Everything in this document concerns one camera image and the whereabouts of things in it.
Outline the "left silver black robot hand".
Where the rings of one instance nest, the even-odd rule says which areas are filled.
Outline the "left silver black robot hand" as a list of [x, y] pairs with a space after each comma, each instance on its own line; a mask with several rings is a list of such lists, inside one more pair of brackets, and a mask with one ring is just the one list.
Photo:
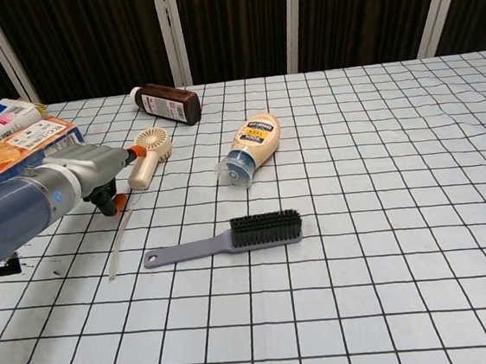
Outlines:
[[71, 144], [43, 159], [42, 165], [57, 165], [72, 172], [80, 186], [78, 197], [90, 201], [105, 216], [117, 214], [125, 197], [116, 193], [116, 175], [128, 164], [146, 155], [146, 149], [113, 148], [106, 145]]

